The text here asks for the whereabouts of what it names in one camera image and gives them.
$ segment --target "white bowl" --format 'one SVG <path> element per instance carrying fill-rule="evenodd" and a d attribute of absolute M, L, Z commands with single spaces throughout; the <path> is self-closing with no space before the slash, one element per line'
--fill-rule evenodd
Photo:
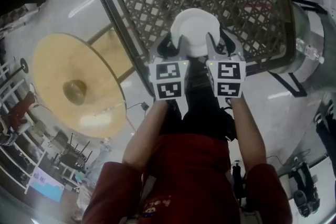
<path fill-rule="evenodd" d="M 189 8 L 179 13 L 170 32 L 175 47 L 178 46 L 181 35 L 186 38 L 188 42 L 187 55 L 191 57 L 208 54 L 205 40 L 207 33 L 213 36 L 215 44 L 218 44 L 221 38 L 217 18 L 199 8 Z"/>

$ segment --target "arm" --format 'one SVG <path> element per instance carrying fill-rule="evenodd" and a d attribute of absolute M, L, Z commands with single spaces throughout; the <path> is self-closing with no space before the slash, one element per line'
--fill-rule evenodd
<path fill-rule="evenodd" d="M 82 223 L 120 223 L 133 215 L 140 200 L 141 175 L 149 160 L 167 112 L 165 101 L 156 101 L 129 141 L 122 164 L 105 163 Z"/>
<path fill-rule="evenodd" d="M 259 211 L 263 223 L 292 223 L 287 195 L 274 167 L 266 162 L 263 138 L 244 97 L 231 99 L 240 152 L 246 170 L 247 203 Z"/>
<path fill-rule="evenodd" d="M 161 129 L 168 105 L 165 101 L 155 101 L 148 115 L 129 141 L 122 163 L 143 171 Z"/>
<path fill-rule="evenodd" d="M 231 99 L 240 153 L 248 173 L 254 166 L 266 163 L 263 138 L 244 97 Z"/>

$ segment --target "red sleeve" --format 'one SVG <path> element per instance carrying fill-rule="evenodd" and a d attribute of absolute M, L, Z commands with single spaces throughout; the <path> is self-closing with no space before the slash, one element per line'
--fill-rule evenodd
<path fill-rule="evenodd" d="M 269 164 L 259 164 L 246 178 L 247 205 L 260 213 L 263 223 L 292 223 L 287 195 L 277 172 Z"/>
<path fill-rule="evenodd" d="M 125 164 L 105 163 L 82 224 L 114 224 L 132 216 L 140 199 L 141 173 Z"/>

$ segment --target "red shirt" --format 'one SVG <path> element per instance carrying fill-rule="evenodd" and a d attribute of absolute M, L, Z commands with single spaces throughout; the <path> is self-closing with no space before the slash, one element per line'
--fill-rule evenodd
<path fill-rule="evenodd" d="M 136 212 L 139 224 L 240 223 L 239 205 L 225 176 L 228 170 L 224 141 L 196 134 L 162 135 L 146 169 L 156 181 L 143 208 L 137 211 L 141 173 L 125 164 L 106 163 L 82 223 L 120 223 Z M 272 166 L 252 168 L 245 190 L 264 224 L 292 223 L 286 193 Z"/>

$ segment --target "chair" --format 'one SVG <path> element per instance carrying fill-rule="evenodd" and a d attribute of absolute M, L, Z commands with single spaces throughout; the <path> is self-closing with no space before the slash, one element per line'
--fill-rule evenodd
<path fill-rule="evenodd" d="M 59 154 L 62 154 L 68 147 L 68 141 L 68 136 L 63 131 L 58 131 L 56 136 L 51 140 L 49 147 L 55 147 L 59 151 Z"/>
<path fill-rule="evenodd" d="M 86 157 L 83 154 L 83 151 L 87 148 L 87 146 L 90 144 L 90 141 L 85 145 L 85 147 L 79 151 L 76 147 L 71 146 L 72 136 L 70 139 L 70 143 L 67 145 L 67 148 L 64 150 L 63 154 L 60 156 L 59 161 L 65 164 L 66 166 L 75 169 L 75 170 L 84 170 L 85 163 L 88 161 L 89 157 L 92 154 L 92 151 L 90 152 L 89 156 Z"/>

